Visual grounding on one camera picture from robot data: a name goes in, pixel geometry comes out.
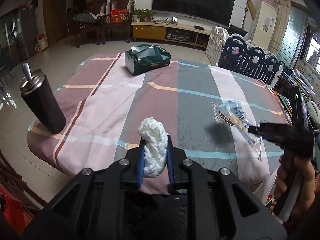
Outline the person's right hand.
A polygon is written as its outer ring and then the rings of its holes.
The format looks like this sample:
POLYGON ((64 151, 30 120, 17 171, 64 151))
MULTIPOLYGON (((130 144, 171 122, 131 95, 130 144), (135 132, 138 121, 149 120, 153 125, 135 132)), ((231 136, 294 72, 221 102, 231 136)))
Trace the person's right hand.
POLYGON ((315 200, 316 172, 310 159, 294 157, 285 152, 279 159, 280 167, 277 170, 274 196, 277 208, 281 208, 276 215, 280 224, 290 218, 298 218, 310 207, 315 200))

